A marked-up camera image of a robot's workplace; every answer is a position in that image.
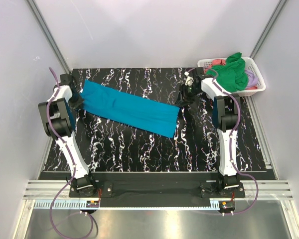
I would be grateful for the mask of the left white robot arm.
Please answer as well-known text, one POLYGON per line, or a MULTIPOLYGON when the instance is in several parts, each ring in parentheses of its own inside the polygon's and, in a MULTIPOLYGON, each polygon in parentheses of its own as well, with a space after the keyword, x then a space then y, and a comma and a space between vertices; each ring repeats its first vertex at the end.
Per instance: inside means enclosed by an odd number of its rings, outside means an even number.
POLYGON ((93 197, 98 185, 85 163, 75 139, 75 120, 71 110, 80 109, 84 100, 77 92, 70 74, 59 77, 49 68, 56 82, 52 96, 38 104, 43 128, 55 140, 70 167, 70 197, 93 197))

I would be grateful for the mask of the blue t shirt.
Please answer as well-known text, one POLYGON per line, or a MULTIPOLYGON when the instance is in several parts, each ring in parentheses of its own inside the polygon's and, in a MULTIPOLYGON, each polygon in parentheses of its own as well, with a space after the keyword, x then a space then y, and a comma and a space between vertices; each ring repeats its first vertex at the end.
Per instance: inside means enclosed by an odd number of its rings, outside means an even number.
POLYGON ((120 92, 87 79, 81 97, 83 109, 91 114, 174 137, 179 107, 120 92))

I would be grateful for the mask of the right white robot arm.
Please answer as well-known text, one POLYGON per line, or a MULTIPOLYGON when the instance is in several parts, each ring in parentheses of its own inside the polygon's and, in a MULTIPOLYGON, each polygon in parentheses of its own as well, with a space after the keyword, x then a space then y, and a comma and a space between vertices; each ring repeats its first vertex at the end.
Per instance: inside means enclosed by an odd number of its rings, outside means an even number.
POLYGON ((218 72, 207 68, 214 75, 204 73, 203 67, 185 71, 185 82, 179 87, 175 105, 184 107, 194 103, 195 96, 205 93, 213 101, 212 122, 217 129, 220 142, 218 178, 208 193, 230 197, 239 188, 236 162, 236 140, 241 119, 240 96, 230 93, 218 83, 218 72))

